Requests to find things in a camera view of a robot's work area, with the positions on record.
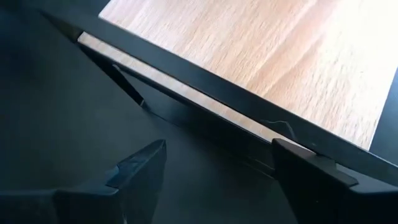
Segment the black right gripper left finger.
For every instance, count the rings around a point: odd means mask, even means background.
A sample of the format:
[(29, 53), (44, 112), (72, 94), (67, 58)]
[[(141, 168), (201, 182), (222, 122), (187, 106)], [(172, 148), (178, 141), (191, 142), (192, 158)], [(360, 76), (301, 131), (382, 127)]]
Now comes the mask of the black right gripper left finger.
[(164, 181), (158, 139), (73, 187), (1, 192), (1, 223), (151, 223)]

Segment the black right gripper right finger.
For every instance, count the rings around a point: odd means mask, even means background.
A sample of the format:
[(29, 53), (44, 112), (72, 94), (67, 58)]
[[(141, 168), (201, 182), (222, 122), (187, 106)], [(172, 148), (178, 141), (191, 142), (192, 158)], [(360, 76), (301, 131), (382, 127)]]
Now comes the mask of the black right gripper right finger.
[(397, 223), (397, 187), (282, 139), (275, 174), (298, 223)]

